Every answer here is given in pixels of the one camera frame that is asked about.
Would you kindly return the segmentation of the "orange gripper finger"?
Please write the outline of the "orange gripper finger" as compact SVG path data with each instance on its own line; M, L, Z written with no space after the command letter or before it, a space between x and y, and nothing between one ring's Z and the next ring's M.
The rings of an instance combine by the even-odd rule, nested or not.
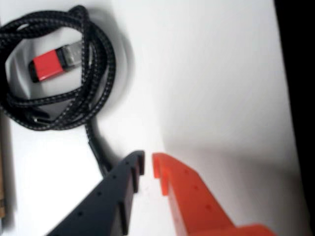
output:
M193 168L165 154L154 153L154 177L169 199L179 236L272 236L267 227L254 224L237 227Z

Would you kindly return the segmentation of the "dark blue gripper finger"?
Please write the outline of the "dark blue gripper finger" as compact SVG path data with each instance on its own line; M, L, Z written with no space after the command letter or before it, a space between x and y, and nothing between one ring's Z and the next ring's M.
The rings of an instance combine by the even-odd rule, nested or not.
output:
M134 151L50 233L51 236L126 236L145 153Z

